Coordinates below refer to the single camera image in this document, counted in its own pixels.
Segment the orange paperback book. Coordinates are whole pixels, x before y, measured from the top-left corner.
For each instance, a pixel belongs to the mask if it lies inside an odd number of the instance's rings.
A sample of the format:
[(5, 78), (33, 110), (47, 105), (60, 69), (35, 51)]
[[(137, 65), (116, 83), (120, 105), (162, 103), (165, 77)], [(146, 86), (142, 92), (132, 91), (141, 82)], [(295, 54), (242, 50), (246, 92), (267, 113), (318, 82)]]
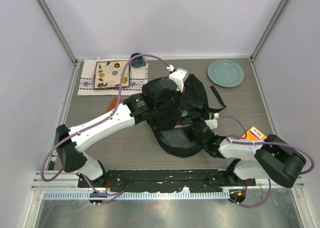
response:
[(242, 135), (241, 141), (251, 141), (251, 140), (264, 140), (267, 136), (261, 132), (257, 127), (252, 126), (249, 128), (245, 134)]

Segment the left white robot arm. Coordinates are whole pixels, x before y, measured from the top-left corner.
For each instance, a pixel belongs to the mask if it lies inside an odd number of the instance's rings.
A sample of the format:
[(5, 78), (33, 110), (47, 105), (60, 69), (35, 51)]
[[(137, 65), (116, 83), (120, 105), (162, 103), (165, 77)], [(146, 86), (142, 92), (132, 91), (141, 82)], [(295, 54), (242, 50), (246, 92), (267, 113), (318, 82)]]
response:
[(174, 112), (179, 111), (183, 88), (181, 79), (154, 79), (145, 85), (142, 93), (130, 96), (106, 114), (73, 128), (65, 124), (58, 126), (55, 145), (62, 170), (66, 173), (80, 172), (89, 178), (93, 186), (102, 187), (107, 176), (99, 161), (85, 153), (86, 149), (112, 133), (143, 121), (160, 119), (167, 123), (166, 115), (176, 118)]

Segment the green coin book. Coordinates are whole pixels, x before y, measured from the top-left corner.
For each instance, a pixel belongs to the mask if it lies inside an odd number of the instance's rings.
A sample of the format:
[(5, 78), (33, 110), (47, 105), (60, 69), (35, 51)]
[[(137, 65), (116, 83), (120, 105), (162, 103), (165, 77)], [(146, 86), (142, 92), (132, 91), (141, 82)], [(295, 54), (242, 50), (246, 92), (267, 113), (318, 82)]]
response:
[(195, 114), (198, 113), (198, 109), (190, 109), (190, 110), (184, 110), (181, 114), (182, 117), (192, 117)]

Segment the black student backpack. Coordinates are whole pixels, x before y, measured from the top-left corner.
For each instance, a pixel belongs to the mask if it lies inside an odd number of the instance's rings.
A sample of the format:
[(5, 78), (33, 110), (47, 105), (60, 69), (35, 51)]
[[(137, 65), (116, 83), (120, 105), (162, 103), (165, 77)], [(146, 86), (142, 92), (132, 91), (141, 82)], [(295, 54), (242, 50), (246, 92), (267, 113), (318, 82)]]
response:
[[(221, 108), (210, 108), (208, 96), (203, 83), (191, 74), (184, 82), (183, 92), (180, 100), (180, 113), (174, 113), (176, 118), (165, 117), (168, 122), (160, 119), (147, 121), (151, 127), (158, 144), (169, 154), (186, 158), (197, 154), (203, 148), (196, 148), (186, 133), (186, 128), (200, 120), (207, 120), (210, 113), (219, 113), (226, 108), (221, 96), (214, 86), (210, 89), (221, 105)], [(192, 117), (182, 117), (184, 110), (198, 109), (198, 113)]]

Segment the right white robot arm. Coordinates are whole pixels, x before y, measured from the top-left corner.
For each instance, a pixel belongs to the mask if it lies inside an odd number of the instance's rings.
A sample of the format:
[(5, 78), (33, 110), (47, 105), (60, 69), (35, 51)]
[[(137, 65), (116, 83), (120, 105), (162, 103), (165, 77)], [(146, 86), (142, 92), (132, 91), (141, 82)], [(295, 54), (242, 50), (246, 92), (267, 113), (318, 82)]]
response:
[(241, 140), (213, 133), (210, 121), (198, 121), (186, 128), (191, 141), (198, 142), (214, 158), (230, 159), (226, 181), (233, 186), (247, 179), (270, 179), (292, 188), (307, 161), (296, 149), (276, 135), (265, 139)]

